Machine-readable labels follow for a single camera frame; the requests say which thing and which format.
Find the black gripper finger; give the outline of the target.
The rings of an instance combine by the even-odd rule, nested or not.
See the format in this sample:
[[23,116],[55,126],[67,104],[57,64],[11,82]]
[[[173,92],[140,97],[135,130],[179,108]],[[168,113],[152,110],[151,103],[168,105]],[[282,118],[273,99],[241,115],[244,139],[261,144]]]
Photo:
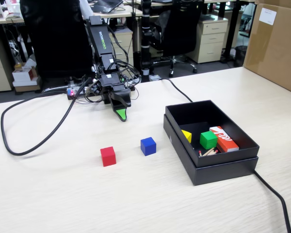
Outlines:
[[111,106],[113,109],[113,112],[119,117],[121,121],[127,120],[127,105],[123,104],[122,102],[118,100],[111,99]]
[[119,101],[125,107],[131,107],[130,93],[131,91],[129,88],[113,91],[111,92],[111,99]]

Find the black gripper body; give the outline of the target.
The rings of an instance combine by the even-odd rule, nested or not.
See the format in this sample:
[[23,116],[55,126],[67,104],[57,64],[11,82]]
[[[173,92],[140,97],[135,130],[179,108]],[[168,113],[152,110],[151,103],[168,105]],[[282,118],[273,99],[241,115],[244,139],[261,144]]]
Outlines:
[[125,84],[119,79],[117,73],[102,74],[99,78],[101,84],[101,92],[103,101],[105,104],[110,103],[111,92],[125,89]]

